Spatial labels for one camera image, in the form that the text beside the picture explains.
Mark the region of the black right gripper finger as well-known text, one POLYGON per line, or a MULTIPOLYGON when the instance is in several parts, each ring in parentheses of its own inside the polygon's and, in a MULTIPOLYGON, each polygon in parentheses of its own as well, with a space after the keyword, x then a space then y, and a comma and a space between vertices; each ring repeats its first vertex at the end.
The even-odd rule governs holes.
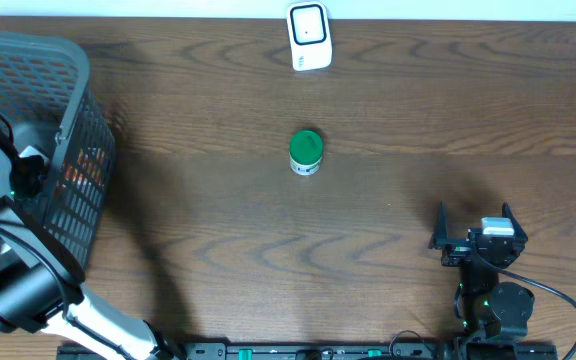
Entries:
POLYGON ((433 227, 432 241, 446 241, 448 239, 448 226, 446 222, 446 210, 443 202, 439 205, 437 219, 433 227))
POLYGON ((502 205, 502 216, 504 218, 507 218, 511 222, 512 228, 514 230, 514 236, 516 238, 527 238, 528 237, 528 235, 526 234, 524 229, 521 227, 521 225, 519 224, 519 222, 516 220, 515 216, 513 215, 508 202, 504 202, 502 205))

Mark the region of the white barcode scanner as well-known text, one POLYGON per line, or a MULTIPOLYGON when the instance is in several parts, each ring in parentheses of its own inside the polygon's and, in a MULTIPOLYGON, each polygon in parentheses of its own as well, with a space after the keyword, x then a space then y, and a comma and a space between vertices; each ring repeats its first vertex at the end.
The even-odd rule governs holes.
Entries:
POLYGON ((292 68, 296 72, 328 67, 333 48, 327 8, 319 1, 291 4, 286 11, 292 68))

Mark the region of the grey plastic mesh basket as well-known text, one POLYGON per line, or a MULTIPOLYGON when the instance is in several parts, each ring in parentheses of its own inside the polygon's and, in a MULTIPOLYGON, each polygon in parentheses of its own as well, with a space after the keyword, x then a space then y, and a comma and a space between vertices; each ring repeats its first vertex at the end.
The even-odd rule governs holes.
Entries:
POLYGON ((82 266, 89 262, 116 158, 109 125, 89 88, 90 63, 74 42, 0 31, 0 115, 15 147, 34 146, 50 159, 41 192, 24 205, 82 266), (61 167, 80 149, 106 152, 103 185, 87 195, 54 194, 61 167))

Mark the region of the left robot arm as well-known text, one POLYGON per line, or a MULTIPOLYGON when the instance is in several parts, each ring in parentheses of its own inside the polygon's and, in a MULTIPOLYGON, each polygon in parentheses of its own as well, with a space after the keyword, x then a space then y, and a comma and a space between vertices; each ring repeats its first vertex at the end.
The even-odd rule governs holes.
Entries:
POLYGON ((85 284, 72 253, 23 208, 43 190, 47 165, 23 157, 0 115, 0 331, 43 332, 103 359, 183 359, 186 352, 85 284))

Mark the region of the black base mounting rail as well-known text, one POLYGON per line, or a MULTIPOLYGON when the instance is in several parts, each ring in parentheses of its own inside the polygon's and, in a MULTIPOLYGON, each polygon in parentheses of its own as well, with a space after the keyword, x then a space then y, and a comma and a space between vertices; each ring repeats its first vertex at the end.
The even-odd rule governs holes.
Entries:
POLYGON ((470 344, 467 353, 457 354, 448 346, 424 345, 404 340, 393 347, 369 345, 253 345, 224 343, 188 343, 189 360, 359 360, 359 359, 520 359, 552 360, 558 357, 552 345, 484 345, 470 344))

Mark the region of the orange snack packet in basket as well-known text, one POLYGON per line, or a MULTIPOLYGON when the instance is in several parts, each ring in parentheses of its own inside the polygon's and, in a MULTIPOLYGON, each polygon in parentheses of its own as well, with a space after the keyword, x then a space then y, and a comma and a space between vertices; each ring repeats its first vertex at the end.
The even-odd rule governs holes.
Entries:
POLYGON ((61 179, 54 194, 64 194, 68 189, 74 189, 87 195, 95 187, 101 187, 106 159, 106 152, 101 148, 80 149, 74 163, 62 165, 61 179))

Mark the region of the green lid white jar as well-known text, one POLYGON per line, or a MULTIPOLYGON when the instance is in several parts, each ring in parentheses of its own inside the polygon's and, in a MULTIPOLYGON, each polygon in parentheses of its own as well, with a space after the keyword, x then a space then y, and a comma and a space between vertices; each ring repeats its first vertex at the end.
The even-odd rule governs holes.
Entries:
POLYGON ((324 154, 323 138, 312 130, 301 130, 294 134, 289 144, 290 167, 298 175, 316 173, 324 154))

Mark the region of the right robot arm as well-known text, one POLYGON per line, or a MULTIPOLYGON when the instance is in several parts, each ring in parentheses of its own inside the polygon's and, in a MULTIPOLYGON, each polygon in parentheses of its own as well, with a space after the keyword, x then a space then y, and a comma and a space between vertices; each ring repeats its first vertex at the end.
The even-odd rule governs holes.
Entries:
POLYGON ((499 217, 484 217, 462 238, 448 234, 446 210, 439 206, 429 247, 442 252, 441 264, 457 267, 460 285, 454 312, 465 322, 464 334, 446 346, 452 359, 517 359, 518 341, 528 333, 534 294, 499 280, 501 272, 524 250, 528 236, 508 204, 499 217))

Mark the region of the white green Panadol box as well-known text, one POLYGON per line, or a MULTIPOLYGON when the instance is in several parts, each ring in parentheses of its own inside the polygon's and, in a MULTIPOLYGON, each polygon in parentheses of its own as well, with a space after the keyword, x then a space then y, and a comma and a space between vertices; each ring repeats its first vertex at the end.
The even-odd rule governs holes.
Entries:
POLYGON ((50 163, 49 157, 40 149, 28 145, 20 153, 19 158, 28 165, 46 167, 50 163))

